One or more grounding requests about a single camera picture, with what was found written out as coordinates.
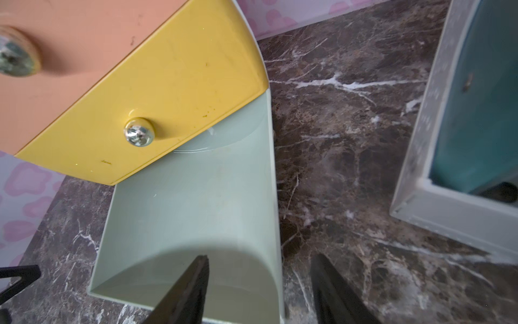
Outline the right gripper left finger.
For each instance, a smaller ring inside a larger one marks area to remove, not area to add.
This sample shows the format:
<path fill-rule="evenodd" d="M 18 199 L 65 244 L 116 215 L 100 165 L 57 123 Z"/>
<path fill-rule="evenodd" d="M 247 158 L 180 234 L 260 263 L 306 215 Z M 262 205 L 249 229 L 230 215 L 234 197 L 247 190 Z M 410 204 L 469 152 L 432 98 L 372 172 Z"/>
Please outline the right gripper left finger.
<path fill-rule="evenodd" d="M 201 324 L 209 275 L 209 258 L 197 256 L 143 324 Z"/>

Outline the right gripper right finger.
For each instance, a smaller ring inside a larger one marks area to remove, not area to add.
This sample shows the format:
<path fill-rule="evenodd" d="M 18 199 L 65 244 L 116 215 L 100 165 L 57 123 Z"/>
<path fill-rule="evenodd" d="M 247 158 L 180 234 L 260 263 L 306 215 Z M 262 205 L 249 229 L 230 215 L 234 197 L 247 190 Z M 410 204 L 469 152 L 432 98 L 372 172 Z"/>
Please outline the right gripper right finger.
<path fill-rule="evenodd" d="M 380 323 L 325 255 L 312 258 L 310 277 L 319 323 Z"/>

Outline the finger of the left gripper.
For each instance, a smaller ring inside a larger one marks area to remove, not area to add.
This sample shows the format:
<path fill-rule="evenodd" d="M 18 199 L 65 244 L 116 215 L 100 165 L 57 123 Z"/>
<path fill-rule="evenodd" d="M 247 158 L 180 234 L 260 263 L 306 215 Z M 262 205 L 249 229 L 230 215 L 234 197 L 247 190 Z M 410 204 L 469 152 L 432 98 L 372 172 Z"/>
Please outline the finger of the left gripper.
<path fill-rule="evenodd" d="M 11 286 L 1 291 L 1 305 L 15 297 L 29 285 L 41 277 L 41 270 L 38 265 L 25 265 L 16 267 L 2 267 L 1 279 L 17 278 Z"/>

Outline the grey bottom drawer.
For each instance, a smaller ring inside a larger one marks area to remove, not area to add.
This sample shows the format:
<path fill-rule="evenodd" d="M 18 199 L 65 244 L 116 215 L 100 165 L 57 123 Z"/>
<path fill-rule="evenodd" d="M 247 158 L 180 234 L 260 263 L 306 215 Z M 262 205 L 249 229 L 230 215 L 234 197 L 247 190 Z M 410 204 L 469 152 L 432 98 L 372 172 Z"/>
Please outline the grey bottom drawer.
<path fill-rule="evenodd" d="M 203 318 L 285 318 L 271 93 L 120 182 L 88 292 L 153 309 L 200 255 Z"/>

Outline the yellow drawer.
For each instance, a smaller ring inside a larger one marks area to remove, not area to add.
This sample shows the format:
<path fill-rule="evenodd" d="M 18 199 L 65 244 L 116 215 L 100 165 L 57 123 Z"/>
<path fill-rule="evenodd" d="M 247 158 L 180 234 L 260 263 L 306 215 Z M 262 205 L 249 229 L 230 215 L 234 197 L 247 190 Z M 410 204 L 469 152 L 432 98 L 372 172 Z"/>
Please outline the yellow drawer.
<path fill-rule="evenodd" d="M 114 185 L 260 97 L 256 40 L 236 1 L 188 1 L 17 153 Z"/>

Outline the orange top drawer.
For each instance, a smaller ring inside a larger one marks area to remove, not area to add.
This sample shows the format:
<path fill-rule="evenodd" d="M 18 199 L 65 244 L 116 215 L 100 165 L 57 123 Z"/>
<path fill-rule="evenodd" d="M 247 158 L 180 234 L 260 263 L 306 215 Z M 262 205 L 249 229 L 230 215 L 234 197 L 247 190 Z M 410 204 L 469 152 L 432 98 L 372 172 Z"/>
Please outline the orange top drawer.
<path fill-rule="evenodd" d="M 15 155 L 169 19 L 180 1 L 2 1 L 1 30 L 39 54 L 30 76 L 1 75 L 1 150 Z"/>

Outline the white file organizer box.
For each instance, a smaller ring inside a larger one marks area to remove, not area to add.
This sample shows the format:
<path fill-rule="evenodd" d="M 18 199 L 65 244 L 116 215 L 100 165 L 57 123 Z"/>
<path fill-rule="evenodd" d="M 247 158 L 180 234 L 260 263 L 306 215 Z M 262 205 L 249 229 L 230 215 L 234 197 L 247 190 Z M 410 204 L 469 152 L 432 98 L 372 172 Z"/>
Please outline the white file organizer box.
<path fill-rule="evenodd" d="M 457 62 L 480 1 L 452 1 L 401 169 L 390 214 L 480 250 L 517 258 L 517 198 L 503 184 L 462 193 L 435 184 L 430 172 Z"/>

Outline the teal green folder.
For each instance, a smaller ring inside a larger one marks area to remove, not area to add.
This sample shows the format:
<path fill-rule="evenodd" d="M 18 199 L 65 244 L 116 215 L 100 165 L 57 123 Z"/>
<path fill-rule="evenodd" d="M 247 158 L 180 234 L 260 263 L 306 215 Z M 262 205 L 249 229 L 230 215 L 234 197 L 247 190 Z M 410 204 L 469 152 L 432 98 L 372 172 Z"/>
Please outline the teal green folder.
<path fill-rule="evenodd" d="M 478 194 L 517 175 L 517 2 L 480 1 L 457 62 L 430 177 Z"/>

